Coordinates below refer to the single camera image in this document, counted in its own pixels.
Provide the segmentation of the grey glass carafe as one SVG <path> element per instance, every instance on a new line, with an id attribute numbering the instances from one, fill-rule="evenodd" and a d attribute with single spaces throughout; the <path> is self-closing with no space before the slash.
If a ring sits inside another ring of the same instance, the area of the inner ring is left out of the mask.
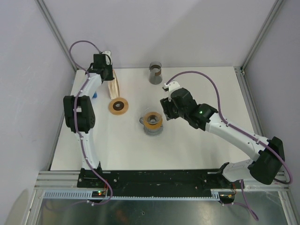
<path id="1" fill-rule="evenodd" d="M 149 82 L 154 85 L 158 85 L 162 82 L 162 64 L 158 61 L 151 62 L 149 65 L 150 76 Z"/>

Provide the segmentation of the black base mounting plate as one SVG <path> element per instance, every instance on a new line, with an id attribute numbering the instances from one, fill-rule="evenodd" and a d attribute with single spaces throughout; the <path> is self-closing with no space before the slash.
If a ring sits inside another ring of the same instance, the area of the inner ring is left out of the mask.
<path id="1" fill-rule="evenodd" d="M 212 170 L 114 170 L 81 169 L 77 187 L 103 188 L 107 181 L 115 197 L 211 197 L 212 189 L 240 188 L 228 181 L 218 169 Z"/>

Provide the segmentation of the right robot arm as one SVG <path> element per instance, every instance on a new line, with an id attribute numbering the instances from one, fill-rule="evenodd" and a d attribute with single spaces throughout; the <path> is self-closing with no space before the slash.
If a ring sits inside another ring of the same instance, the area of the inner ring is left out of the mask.
<path id="1" fill-rule="evenodd" d="M 224 163 L 216 176 L 221 188 L 229 187 L 234 181 L 255 179 L 270 185 L 284 161 L 282 141 L 273 137 L 268 139 L 236 127 L 208 104 L 197 104 L 185 88 L 173 91 L 169 97 L 160 100 L 167 120 L 182 118 L 188 124 L 221 137 L 249 156 L 248 160 L 237 163 Z"/>

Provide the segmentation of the aluminium frame rail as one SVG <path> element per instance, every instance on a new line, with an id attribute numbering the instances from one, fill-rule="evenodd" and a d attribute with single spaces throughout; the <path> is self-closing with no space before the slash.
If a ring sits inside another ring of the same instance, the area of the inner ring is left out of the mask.
<path id="1" fill-rule="evenodd" d="M 238 180 L 228 181 L 216 170 L 103 171 L 100 175 L 113 189 L 126 184 L 195 184 L 207 189 L 240 187 Z M 107 185 L 92 171 L 45 171 L 39 173 L 35 186 L 105 188 Z"/>

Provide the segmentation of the orange coffee filter pack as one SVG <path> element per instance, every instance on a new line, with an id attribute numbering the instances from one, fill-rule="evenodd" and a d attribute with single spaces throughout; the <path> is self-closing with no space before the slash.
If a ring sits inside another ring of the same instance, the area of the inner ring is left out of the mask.
<path id="1" fill-rule="evenodd" d="M 113 80 L 108 81 L 108 89 L 111 99 L 116 99 L 120 97 L 120 88 L 115 70 L 112 70 Z"/>

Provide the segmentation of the glass coffee server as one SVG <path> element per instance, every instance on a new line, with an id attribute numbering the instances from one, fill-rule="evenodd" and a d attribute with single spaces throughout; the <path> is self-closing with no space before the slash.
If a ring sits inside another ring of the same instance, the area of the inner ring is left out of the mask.
<path id="1" fill-rule="evenodd" d="M 154 124 L 155 126 L 160 125 L 159 127 L 155 128 L 155 129 L 152 129 L 152 128 L 146 127 L 146 125 L 151 125 L 151 124 L 148 124 L 147 122 L 144 122 L 143 117 L 141 117 L 139 119 L 139 122 L 143 125 L 143 130 L 144 130 L 145 134 L 147 134 L 149 136 L 157 136 L 157 135 L 160 135 L 162 133 L 162 131 L 163 131 L 162 121 L 163 120 L 161 120 L 158 124 Z"/>

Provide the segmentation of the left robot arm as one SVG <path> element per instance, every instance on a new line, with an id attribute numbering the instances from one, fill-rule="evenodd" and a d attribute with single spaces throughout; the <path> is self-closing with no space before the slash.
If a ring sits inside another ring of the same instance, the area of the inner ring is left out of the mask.
<path id="1" fill-rule="evenodd" d="M 93 140 L 96 123 L 92 98 L 104 81 L 112 81 L 113 63 L 110 51 L 93 55 L 93 63 L 85 73 L 85 80 L 78 91 L 63 98 L 65 123 L 73 132 L 82 152 L 82 168 L 96 170 L 100 167 Z"/>

